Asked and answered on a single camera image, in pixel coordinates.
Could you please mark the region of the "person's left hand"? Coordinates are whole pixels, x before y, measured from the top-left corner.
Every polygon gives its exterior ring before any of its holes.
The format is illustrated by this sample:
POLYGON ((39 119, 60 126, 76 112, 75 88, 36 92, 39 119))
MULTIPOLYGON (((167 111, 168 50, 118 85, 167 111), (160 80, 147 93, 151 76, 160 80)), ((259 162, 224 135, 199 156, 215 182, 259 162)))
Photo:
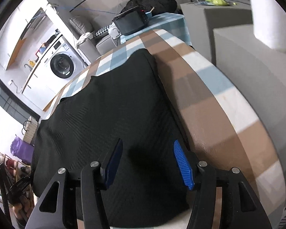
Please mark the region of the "person's left hand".
POLYGON ((25 222, 27 222, 33 209, 34 205, 31 203, 30 200, 25 200, 23 202, 13 205, 13 212, 18 221, 24 220, 25 222))

